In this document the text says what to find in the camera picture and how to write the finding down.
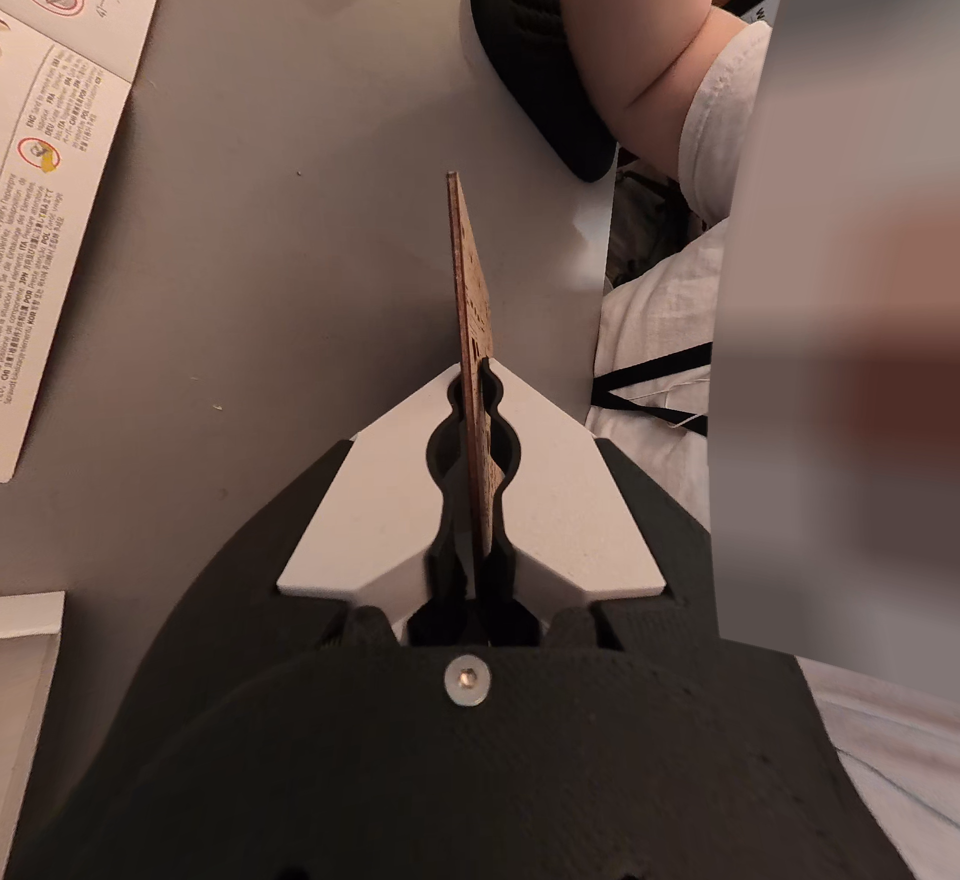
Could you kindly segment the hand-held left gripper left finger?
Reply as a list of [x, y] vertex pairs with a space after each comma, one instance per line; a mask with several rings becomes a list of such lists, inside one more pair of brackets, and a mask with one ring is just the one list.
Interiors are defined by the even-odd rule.
[[445, 494], [455, 534], [471, 550], [467, 466], [455, 423], [451, 455], [439, 455], [441, 477], [428, 466], [428, 442], [456, 411], [449, 389], [454, 364], [359, 432], [321, 497], [277, 580], [286, 596], [376, 607], [397, 639], [429, 599], [427, 552], [441, 531]]

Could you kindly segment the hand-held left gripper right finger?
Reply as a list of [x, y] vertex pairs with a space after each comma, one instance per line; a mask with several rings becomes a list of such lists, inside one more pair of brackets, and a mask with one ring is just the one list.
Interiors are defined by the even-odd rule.
[[482, 361], [482, 613], [493, 642], [535, 642], [569, 609], [666, 589], [594, 435]]

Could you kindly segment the white cardboard tray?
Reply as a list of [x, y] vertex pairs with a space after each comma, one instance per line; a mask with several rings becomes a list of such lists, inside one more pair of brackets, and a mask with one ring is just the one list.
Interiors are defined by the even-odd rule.
[[61, 644], [66, 594], [1, 598], [2, 836], [12, 836]]

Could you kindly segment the wooden parts sheet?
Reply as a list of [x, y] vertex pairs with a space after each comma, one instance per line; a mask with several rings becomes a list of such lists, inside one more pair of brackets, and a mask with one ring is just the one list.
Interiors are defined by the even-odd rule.
[[464, 451], [471, 525], [474, 595], [483, 591], [484, 563], [492, 548], [495, 494], [502, 472], [491, 453], [482, 362], [494, 354], [489, 291], [479, 260], [460, 175], [446, 174], [454, 293], [460, 340]]

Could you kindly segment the instruction booklet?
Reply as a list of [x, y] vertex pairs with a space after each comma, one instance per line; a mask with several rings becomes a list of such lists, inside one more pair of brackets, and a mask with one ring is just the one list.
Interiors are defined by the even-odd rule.
[[1, 0], [1, 481], [44, 369], [158, 0]]

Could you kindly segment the person's right forearm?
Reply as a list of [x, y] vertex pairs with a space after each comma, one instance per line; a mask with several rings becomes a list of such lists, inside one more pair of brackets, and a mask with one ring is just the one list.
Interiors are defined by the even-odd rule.
[[713, 0], [560, 0], [574, 63], [616, 141], [679, 177], [682, 131], [694, 96], [747, 25]]

